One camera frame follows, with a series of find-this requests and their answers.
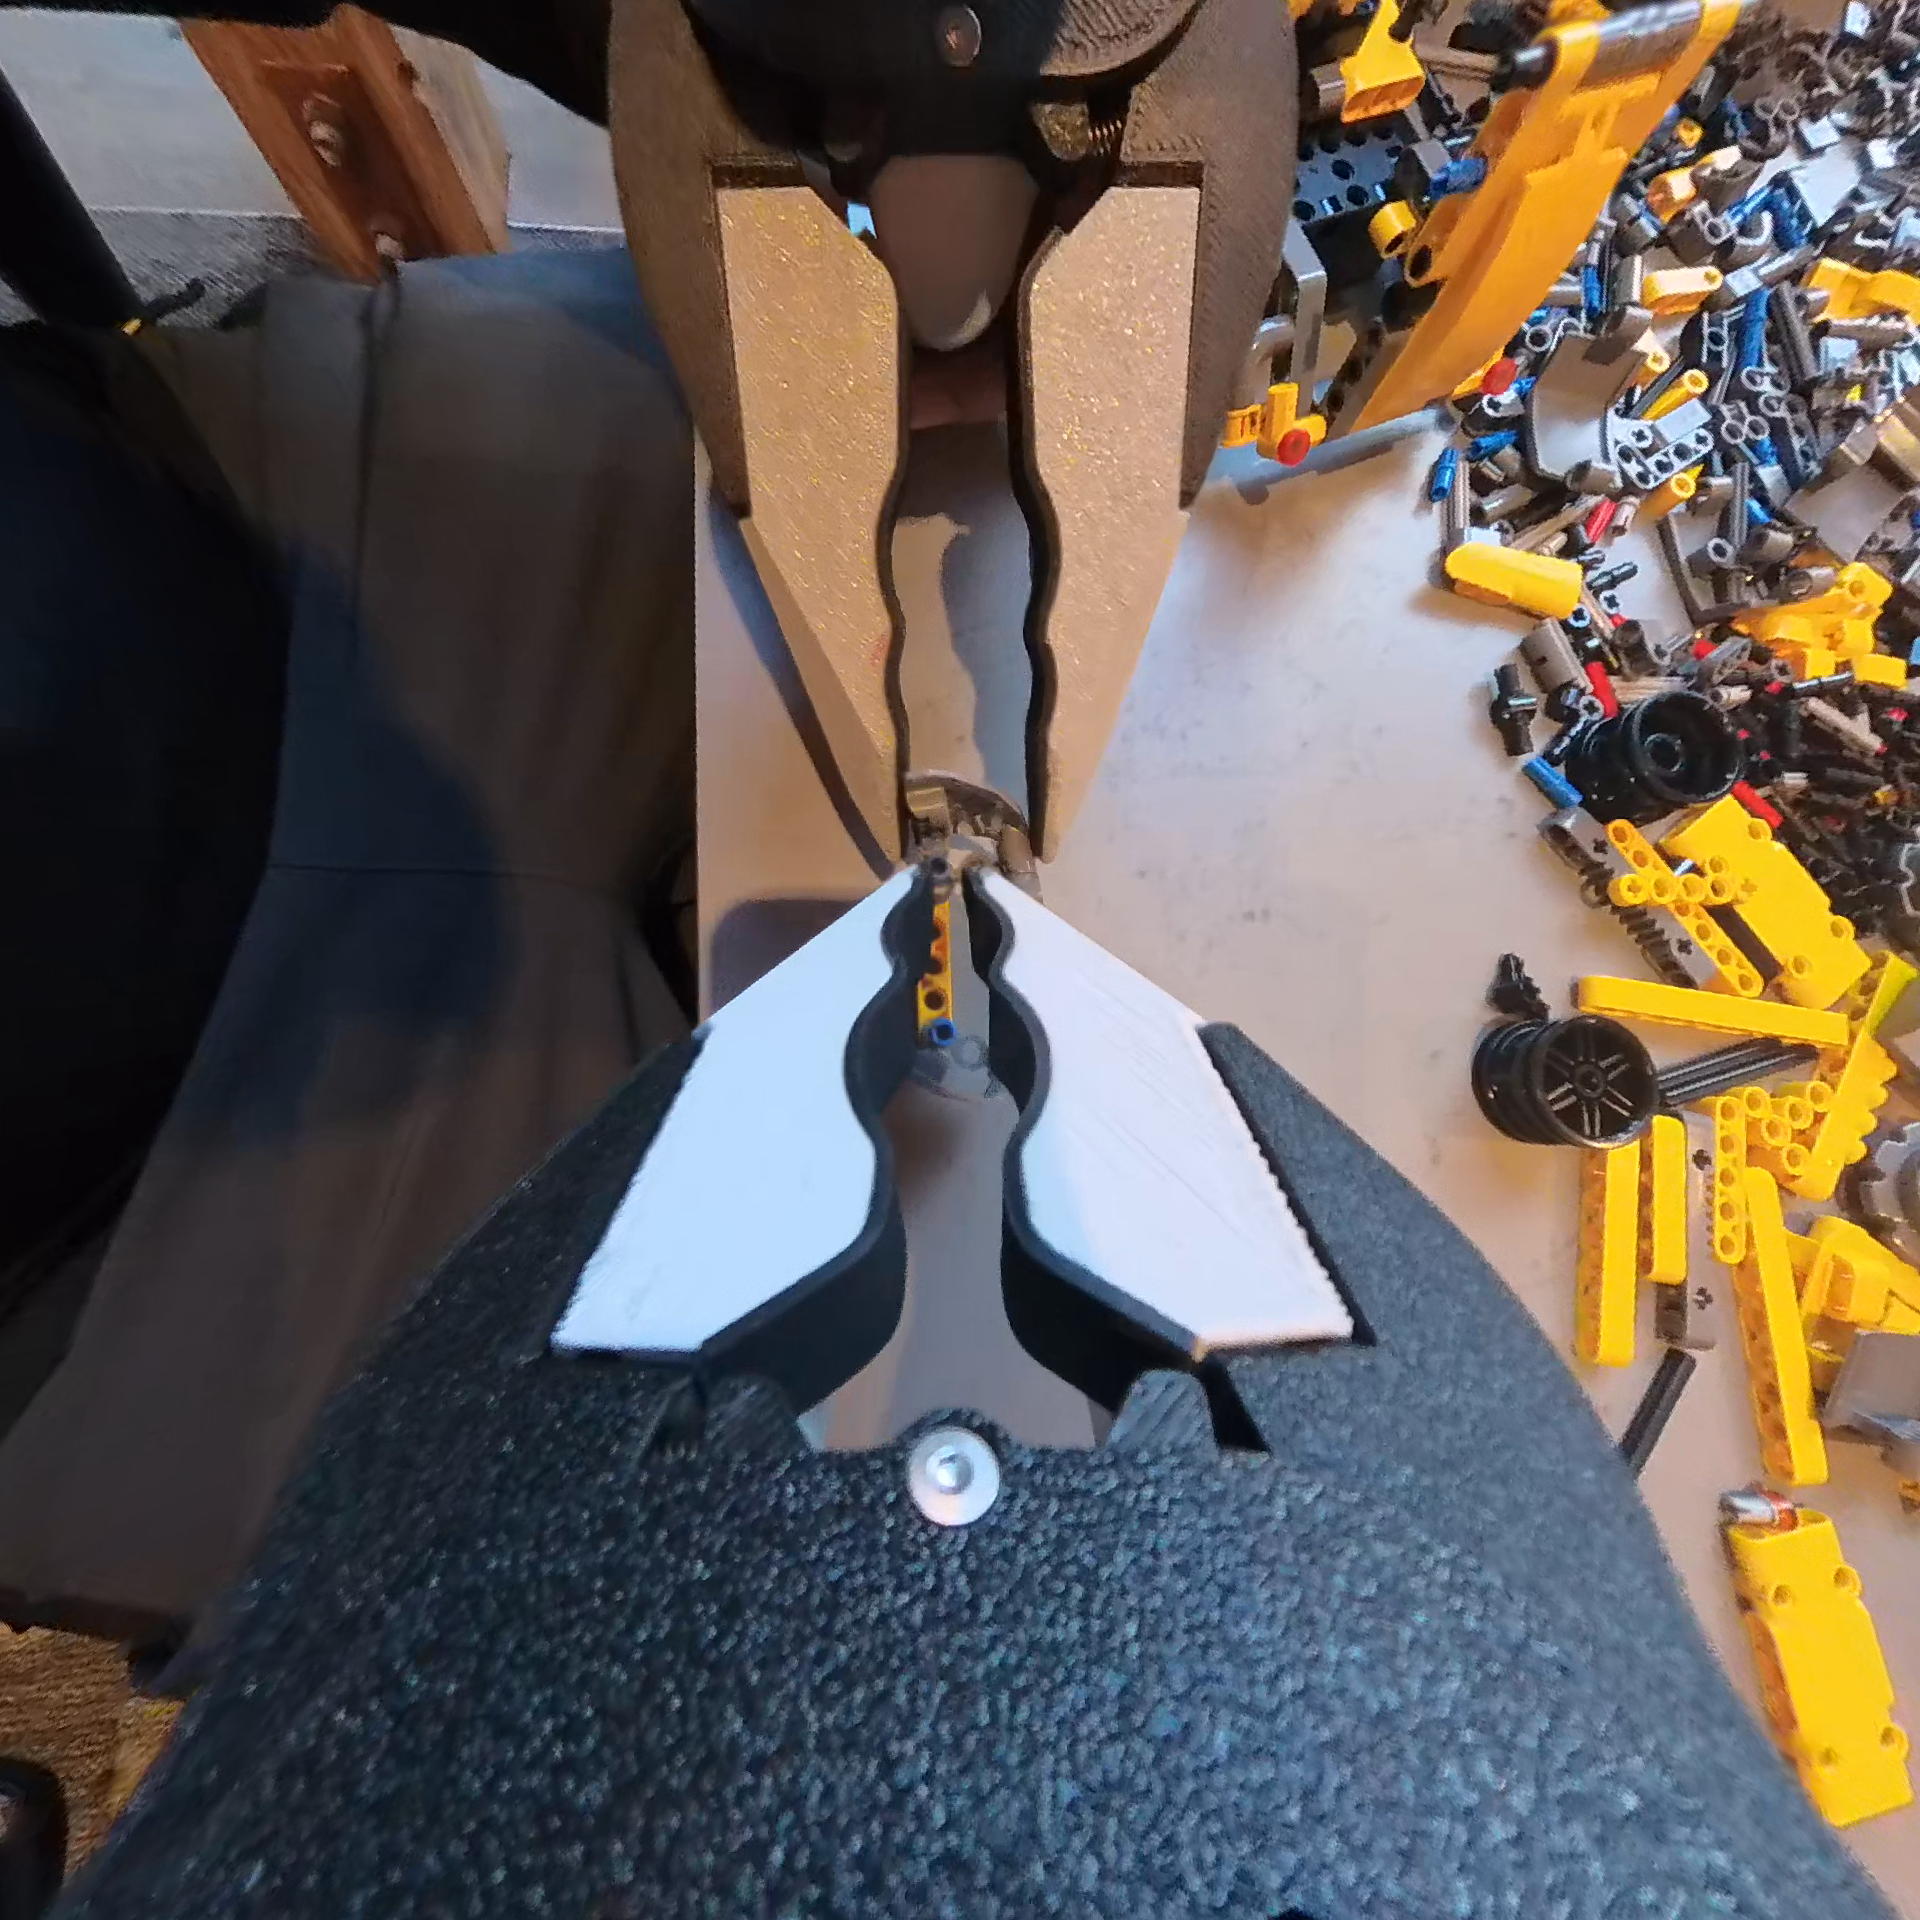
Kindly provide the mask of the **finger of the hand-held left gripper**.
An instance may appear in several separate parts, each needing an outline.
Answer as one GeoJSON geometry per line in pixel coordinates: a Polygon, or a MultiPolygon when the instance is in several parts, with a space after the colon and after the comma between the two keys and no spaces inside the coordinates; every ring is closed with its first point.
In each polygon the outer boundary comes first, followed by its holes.
{"type": "Polygon", "coordinates": [[[1056,857],[1186,533],[1199,188],[1114,186],[1017,292],[1017,500],[1033,589],[1026,793],[1056,857]]]}
{"type": "Polygon", "coordinates": [[[746,509],[741,533],[831,764],[901,854],[894,516],[906,345],[894,277],[809,186],[719,192],[746,509]]]}

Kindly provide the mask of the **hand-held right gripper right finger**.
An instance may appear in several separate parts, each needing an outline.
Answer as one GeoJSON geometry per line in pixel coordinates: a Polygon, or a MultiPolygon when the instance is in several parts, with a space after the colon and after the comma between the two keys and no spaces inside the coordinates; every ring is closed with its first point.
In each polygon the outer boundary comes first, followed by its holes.
{"type": "Polygon", "coordinates": [[[1143,1372],[1348,1341],[1353,1317],[1203,1022],[994,872],[969,877],[989,1055],[1017,1107],[1002,1301],[1093,1404],[1143,1372]]]}

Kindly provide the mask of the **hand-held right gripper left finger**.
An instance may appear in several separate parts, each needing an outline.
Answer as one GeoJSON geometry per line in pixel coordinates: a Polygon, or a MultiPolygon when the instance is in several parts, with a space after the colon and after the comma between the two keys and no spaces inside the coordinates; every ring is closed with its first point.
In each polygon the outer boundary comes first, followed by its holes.
{"type": "Polygon", "coordinates": [[[891,1338],[904,1227],[884,1107],[914,1062],[901,872],[699,1032],[549,1343],[774,1379],[821,1404],[891,1338]]]}

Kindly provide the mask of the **grey toy plate with blue pins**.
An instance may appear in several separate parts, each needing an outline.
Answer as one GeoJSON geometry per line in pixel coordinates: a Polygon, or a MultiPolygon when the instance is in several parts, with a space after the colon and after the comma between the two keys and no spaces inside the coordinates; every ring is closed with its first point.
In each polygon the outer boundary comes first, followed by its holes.
{"type": "Polygon", "coordinates": [[[918,863],[936,901],[971,863],[986,863],[1040,899],[1039,861],[1020,807],[977,780],[928,771],[901,780],[904,857],[918,863]]]}

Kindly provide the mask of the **grey desk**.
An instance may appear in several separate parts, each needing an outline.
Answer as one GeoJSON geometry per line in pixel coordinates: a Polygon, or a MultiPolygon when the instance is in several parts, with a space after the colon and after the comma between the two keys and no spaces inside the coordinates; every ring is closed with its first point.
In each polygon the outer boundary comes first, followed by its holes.
{"type": "MultiPolygon", "coordinates": [[[[1043,899],[1188,1009],[1237,1023],[1482,1248],[1570,1363],[1575,1166],[1481,1118],[1467,1055],[1500,952],[1556,1009],[1578,978],[1644,966],[1538,839],[1544,801],[1485,721],[1516,624],[1429,584],[1435,450],[1418,429],[1278,479],[1246,458],[1214,469],[1043,899]]],[[[818,772],[738,528],[695,462],[698,932],[703,1003],[719,1005],[873,872],[818,772]]],[[[1026,528],[998,426],[914,440],[894,582],[914,754],[1012,793],[1026,528]]],[[[887,1352],[805,1416],[814,1440],[869,1448],[959,1404],[1026,1441],[1086,1444],[1087,1407],[1017,1350],[989,1270],[1011,1109],[910,1085],[887,1118],[928,1271],[887,1352]]],[[[1915,1518],[1866,1448],[1829,1461],[1807,1498],[1862,1577],[1915,1739],[1915,1518]]],[[[1755,1478],[1746,1374],[1715,1310],[1641,1493],[1749,1714],[1758,1669],[1715,1498],[1755,1478]]]]}

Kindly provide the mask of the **person's left hand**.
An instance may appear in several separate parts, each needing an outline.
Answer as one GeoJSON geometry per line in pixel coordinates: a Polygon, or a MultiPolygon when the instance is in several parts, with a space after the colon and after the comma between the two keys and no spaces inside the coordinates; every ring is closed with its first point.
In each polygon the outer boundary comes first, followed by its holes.
{"type": "Polygon", "coordinates": [[[906,431],[1006,418],[1008,376],[994,341],[914,354],[906,372],[906,431]]]}

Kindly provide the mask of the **yellow toy vehicle model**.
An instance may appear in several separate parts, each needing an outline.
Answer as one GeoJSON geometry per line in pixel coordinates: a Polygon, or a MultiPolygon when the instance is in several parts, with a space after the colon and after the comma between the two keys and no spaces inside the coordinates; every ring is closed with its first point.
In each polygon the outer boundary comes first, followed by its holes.
{"type": "Polygon", "coordinates": [[[1294,6],[1301,133],[1223,450],[1476,396],[1743,6],[1294,6]]]}

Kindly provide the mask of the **black spoked toy wheel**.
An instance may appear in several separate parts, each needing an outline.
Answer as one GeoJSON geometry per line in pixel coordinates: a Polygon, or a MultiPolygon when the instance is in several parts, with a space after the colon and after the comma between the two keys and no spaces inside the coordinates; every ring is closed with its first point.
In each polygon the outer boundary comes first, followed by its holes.
{"type": "Polygon", "coordinates": [[[1661,1109],[1646,1046],[1600,1015],[1488,1027],[1469,1085],[1488,1124],[1525,1144],[1630,1144],[1661,1109]]]}

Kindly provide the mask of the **yellow curved toy panel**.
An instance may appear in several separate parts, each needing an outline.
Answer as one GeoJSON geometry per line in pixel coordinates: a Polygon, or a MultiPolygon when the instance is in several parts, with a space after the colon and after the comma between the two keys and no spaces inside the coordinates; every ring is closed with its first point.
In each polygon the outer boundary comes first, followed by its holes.
{"type": "Polygon", "coordinates": [[[1460,541],[1445,555],[1453,591],[1533,618],[1569,618],[1586,591],[1584,569],[1569,558],[1508,549],[1497,541],[1460,541]]]}

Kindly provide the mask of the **pile of small toy parts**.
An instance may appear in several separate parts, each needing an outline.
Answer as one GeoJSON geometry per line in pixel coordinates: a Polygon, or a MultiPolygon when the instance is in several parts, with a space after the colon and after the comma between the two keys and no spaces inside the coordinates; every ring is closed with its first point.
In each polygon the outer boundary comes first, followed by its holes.
{"type": "Polygon", "coordinates": [[[1915,6],[1746,18],[1429,469],[1441,549],[1573,564],[1508,754],[1690,692],[1755,810],[1915,958],[1915,6]]]}

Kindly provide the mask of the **black toy axle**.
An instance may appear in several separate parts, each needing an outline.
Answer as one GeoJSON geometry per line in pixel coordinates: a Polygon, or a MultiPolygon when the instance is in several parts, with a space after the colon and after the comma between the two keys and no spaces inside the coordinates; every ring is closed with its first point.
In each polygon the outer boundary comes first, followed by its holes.
{"type": "Polygon", "coordinates": [[[1621,1432],[1621,1454],[1634,1478],[1644,1476],[1694,1370],[1698,1358],[1690,1350],[1661,1350],[1654,1374],[1621,1432]]]}

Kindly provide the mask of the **black toy wheel rim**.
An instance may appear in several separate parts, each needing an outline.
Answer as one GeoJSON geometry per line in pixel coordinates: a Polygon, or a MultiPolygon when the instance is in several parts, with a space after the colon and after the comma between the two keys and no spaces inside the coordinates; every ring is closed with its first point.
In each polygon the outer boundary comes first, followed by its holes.
{"type": "Polygon", "coordinates": [[[1718,805],[1743,779],[1741,733],[1694,690],[1644,697],[1586,723],[1569,746],[1565,780],[1600,823],[1644,826],[1718,805]]]}

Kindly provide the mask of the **grey toy panel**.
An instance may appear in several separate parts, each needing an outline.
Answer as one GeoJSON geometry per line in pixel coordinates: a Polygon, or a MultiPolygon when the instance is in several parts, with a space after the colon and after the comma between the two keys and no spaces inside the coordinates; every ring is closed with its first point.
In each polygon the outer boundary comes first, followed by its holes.
{"type": "Polygon", "coordinates": [[[1880,1453],[1884,1466],[1918,1501],[1918,1337],[1860,1332],[1820,1410],[1826,1438],[1880,1453]]]}

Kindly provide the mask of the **black metal pole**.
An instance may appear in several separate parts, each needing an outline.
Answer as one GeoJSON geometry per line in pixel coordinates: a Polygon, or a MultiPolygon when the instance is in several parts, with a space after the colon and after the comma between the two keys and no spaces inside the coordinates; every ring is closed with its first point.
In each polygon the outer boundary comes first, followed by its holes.
{"type": "Polygon", "coordinates": [[[141,323],[132,281],[9,81],[2,81],[2,281],[44,321],[141,323]]]}

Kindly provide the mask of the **long yellow holed toy block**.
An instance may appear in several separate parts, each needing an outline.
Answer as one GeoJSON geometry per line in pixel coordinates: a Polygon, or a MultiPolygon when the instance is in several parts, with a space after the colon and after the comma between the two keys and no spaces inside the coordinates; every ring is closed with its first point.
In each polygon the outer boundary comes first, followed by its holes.
{"type": "Polygon", "coordinates": [[[1721,1537],[1767,1724],[1814,1806],[1849,1827],[1911,1803],[1891,1678],[1833,1519],[1752,1487],[1721,1493],[1721,1537]]]}

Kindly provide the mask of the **black chair base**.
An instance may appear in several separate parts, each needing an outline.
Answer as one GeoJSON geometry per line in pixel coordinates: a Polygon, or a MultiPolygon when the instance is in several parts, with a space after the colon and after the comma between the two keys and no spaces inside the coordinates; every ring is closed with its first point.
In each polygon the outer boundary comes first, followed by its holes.
{"type": "Polygon", "coordinates": [[[59,1779],[2,1757],[2,1917],[40,1917],[59,1898],[68,1812],[59,1779]]]}

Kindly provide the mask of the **wooden post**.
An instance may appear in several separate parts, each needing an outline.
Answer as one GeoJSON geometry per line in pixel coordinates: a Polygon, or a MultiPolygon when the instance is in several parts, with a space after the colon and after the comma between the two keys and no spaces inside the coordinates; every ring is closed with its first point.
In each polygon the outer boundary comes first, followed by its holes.
{"type": "Polygon", "coordinates": [[[352,6],[181,31],[341,275],[512,249],[508,146],[471,51],[352,6]]]}

